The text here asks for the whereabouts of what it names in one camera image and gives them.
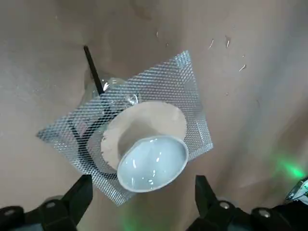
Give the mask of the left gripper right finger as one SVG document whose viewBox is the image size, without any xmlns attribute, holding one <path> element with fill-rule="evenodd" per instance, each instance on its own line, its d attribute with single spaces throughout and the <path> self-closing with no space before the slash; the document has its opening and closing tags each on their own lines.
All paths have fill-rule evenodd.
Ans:
<svg viewBox="0 0 308 231">
<path fill-rule="evenodd" d="M 308 229 L 308 179 L 301 179 L 284 202 L 273 208 L 256 207 L 250 213 L 219 200 L 205 176 L 195 178 L 199 217 L 192 231 L 306 231 Z"/>
</svg>

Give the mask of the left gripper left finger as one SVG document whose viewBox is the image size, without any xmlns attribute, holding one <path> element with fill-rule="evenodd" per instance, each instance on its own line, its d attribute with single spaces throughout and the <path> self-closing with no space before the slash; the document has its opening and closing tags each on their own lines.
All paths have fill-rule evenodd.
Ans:
<svg viewBox="0 0 308 231">
<path fill-rule="evenodd" d="M 0 209 L 2 231 L 76 231 L 93 199 L 91 175 L 82 175 L 59 199 L 46 200 L 25 212 L 21 206 Z"/>
</svg>

